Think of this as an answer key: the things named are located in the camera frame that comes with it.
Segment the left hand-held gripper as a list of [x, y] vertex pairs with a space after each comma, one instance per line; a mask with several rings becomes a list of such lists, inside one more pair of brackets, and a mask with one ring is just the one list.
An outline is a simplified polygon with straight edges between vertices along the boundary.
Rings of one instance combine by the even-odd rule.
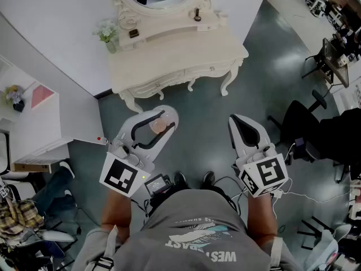
[[[128, 198], [131, 197], [151, 176], [155, 168], [153, 161], [178, 124], [177, 111], [167, 105], [160, 105], [152, 111], [128, 118], [109, 144], [99, 182]], [[135, 144], [136, 130], [146, 125], [156, 136], [146, 145]]]

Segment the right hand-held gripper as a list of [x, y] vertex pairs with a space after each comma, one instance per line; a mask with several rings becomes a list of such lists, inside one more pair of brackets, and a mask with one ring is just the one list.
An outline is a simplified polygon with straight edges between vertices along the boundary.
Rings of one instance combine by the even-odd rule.
[[289, 180], [283, 155], [270, 144], [261, 124], [246, 116], [232, 114], [228, 129], [238, 157], [235, 161], [240, 171], [238, 178], [252, 197], [271, 193]]

